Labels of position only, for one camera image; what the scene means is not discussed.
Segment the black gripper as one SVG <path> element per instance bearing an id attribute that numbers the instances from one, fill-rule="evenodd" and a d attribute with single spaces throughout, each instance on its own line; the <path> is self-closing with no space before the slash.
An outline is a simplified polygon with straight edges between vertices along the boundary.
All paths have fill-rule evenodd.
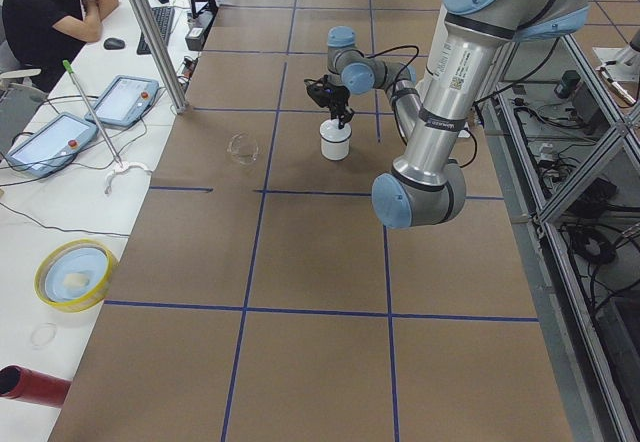
<path id="1" fill-rule="evenodd" d="M 339 128 L 343 123 L 349 123 L 355 115 L 349 106 L 349 90 L 341 84 L 335 83 L 329 74 L 318 79 L 305 79 L 307 95 L 321 108 L 330 110 L 331 119 L 336 121 Z"/>

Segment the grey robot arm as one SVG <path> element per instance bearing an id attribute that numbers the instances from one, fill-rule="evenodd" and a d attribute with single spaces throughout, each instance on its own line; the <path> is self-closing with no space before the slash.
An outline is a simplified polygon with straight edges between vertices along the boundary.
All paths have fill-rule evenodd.
<path id="1" fill-rule="evenodd" d="M 429 57 L 432 77 L 424 94 L 408 68 L 361 55 L 352 29 L 328 35 L 329 72 L 352 94 L 384 91 L 407 138 L 404 153 L 371 189 L 374 211 L 388 228 L 441 224 L 461 212 L 466 183 L 451 152 L 496 52 L 510 42 L 573 33 L 589 11 L 588 0 L 442 0 L 442 7 L 446 37 Z"/>
<path id="2" fill-rule="evenodd" d="M 329 111 L 332 142 L 346 140 L 346 127 L 355 115 L 349 98 L 372 90 L 383 91 L 391 105 L 397 130 L 409 142 L 419 121 L 422 103 L 409 63 L 387 62 L 379 53 L 365 55 L 356 46 L 356 33 L 336 26 L 327 35 L 327 73 L 304 80 L 307 95 Z"/>

